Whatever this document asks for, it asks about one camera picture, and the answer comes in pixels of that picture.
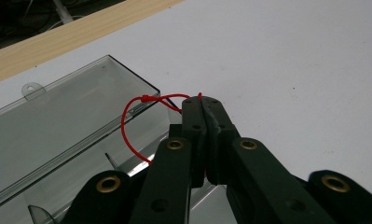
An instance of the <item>wooden edge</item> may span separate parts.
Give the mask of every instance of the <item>wooden edge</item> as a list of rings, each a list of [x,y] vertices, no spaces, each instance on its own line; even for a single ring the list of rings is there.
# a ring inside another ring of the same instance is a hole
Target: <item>wooden edge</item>
[[[140,21],[183,0],[127,0],[0,49],[0,81]]]

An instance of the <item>white tabletop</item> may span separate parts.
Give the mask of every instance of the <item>white tabletop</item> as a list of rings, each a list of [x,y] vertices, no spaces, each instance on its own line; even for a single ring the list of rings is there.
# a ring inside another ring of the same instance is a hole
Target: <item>white tabletop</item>
[[[293,175],[372,192],[372,1],[185,0],[0,82],[0,108],[106,54],[163,94],[220,100]]]

